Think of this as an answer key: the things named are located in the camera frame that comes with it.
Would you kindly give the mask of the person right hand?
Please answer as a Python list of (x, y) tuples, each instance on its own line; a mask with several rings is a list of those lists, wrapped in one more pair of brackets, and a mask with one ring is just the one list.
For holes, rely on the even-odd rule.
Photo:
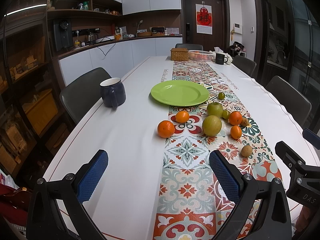
[(310, 217), (311, 210), (308, 207), (303, 206), (296, 221), (296, 232), (301, 232), (308, 226)]

